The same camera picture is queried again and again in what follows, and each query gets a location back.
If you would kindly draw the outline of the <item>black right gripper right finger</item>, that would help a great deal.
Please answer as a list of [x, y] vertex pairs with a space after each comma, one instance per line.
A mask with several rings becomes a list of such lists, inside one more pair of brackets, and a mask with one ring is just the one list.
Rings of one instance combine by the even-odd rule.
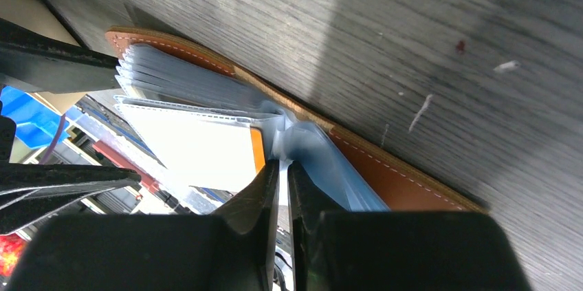
[[351, 212], [288, 169], [296, 290], [529, 290], [502, 228], [472, 212]]

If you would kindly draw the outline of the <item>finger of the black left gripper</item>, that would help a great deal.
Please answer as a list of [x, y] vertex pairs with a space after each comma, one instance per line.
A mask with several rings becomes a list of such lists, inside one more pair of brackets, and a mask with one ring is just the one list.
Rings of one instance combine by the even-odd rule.
[[1, 234], [9, 235], [91, 195], [139, 184], [134, 170], [110, 166], [10, 163], [16, 133], [1, 117]]
[[1, 84], [68, 94], [119, 88], [118, 60], [1, 20]]

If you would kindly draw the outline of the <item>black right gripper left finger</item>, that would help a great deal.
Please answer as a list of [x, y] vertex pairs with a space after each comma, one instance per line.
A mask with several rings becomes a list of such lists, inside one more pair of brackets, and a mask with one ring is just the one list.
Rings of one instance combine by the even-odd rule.
[[271, 290], [280, 163], [209, 215], [64, 215], [33, 237], [8, 290]]

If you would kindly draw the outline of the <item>brown leather card holder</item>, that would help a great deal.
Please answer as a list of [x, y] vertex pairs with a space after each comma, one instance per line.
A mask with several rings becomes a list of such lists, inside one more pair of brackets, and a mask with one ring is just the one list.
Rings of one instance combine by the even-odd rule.
[[299, 163], [348, 211], [479, 211], [478, 204], [191, 41], [139, 28], [107, 34], [123, 95], [115, 108], [181, 182], [238, 193], [257, 175], [250, 128], [265, 160]]

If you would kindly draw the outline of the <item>beige oval card tray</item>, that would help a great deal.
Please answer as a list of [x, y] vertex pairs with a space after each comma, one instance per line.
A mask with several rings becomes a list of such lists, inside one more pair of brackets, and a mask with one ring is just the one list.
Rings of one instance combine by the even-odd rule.
[[[1, 18], [27, 30], [57, 41], [79, 45], [65, 26], [55, 17], [41, 0], [1, 0]], [[65, 114], [85, 92], [72, 94], [52, 94], [39, 92], [30, 94], [38, 102], [58, 115]]]

